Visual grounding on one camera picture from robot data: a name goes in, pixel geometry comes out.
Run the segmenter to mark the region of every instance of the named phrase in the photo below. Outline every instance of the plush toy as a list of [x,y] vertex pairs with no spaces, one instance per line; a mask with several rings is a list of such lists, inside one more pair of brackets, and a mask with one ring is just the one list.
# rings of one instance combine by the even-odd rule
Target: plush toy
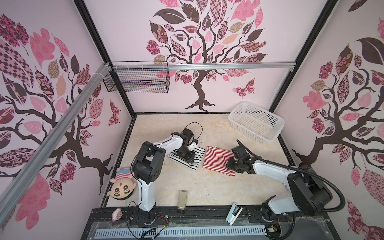
[[116,178],[111,178],[113,183],[111,191],[107,196],[111,196],[117,200],[126,200],[129,198],[136,187],[136,183],[132,182],[132,174],[129,168],[117,169]]

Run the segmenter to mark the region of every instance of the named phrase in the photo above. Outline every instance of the butterfly decal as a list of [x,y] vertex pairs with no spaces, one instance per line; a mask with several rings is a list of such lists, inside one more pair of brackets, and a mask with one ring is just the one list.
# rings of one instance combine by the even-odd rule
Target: butterfly decal
[[109,101],[109,104],[111,105],[111,110],[112,110],[112,117],[109,119],[109,122],[108,122],[108,126],[112,125],[112,124],[117,124],[119,123],[119,113],[120,113],[120,110],[118,107],[115,107],[115,104],[110,100]]
[[253,93],[254,94],[254,90],[255,88],[253,87],[253,85],[255,84],[255,79],[252,79],[251,81],[249,81],[247,83],[247,85],[245,86],[245,88],[234,88],[232,90],[235,91],[235,93],[238,93],[240,97],[242,97],[244,99],[244,96],[247,94],[247,93]]

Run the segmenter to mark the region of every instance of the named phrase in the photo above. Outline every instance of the beige floor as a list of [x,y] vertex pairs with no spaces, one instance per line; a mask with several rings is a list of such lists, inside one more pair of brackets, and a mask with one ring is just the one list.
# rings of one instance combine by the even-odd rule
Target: beige floor
[[[130,166],[133,157],[145,141],[157,142],[181,132],[190,122],[199,122],[204,130],[199,138],[199,147],[217,146],[230,150],[239,139],[255,154],[282,164],[288,164],[278,140],[259,144],[230,126],[228,114],[155,114],[138,115],[121,167]],[[201,127],[188,127],[197,137]],[[156,180],[155,199],[157,206],[175,206],[179,190],[188,190],[187,205],[241,205],[261,204],[273,195],[287,193],[285,186],[267,176],[236,173],[230,177],[200,167],[194,171],[165,157],[163,168]],[[124,201],[109,198],[108,207],[128,206],[137,203],[138,191]]]

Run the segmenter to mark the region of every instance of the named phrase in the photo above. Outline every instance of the striped cloth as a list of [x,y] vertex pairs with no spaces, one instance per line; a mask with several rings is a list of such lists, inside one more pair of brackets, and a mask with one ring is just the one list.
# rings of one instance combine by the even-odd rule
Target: striped cloth
[[232,151],[218,147],[207,147],[203,168],[234,176],[236,172],[227,168],[227,162],[230,157],[234,157]]
[[187,163],[186,161],[184,160],[181,160],[177,155],[176,155],[176,150],[172,151],[170,154],[168,154],[168,158],[174,162],[177,162],[177,163],[180,163],[186,167],[189,167],[190,169],[192,170],[197,170],[197,168],[199,167],[200,163],[201,163],[201,160],[203,159],[203,155],[205,153],[205,149],[204,148],[201,148],[201,147],[196,147],[195,149],[193,149],[192,151],[195,152],[195,158],[194,158],[194,162],[192,164],[190,163]]

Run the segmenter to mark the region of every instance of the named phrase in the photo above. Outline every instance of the red striped cloth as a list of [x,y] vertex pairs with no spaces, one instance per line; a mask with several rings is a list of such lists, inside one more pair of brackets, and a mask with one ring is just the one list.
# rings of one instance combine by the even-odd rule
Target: red striped cloth
[[218,147],[207,147],[203,168],[234,176],[236,172],[227,168],[227,162],[230,157],[234,157],[232,151]]

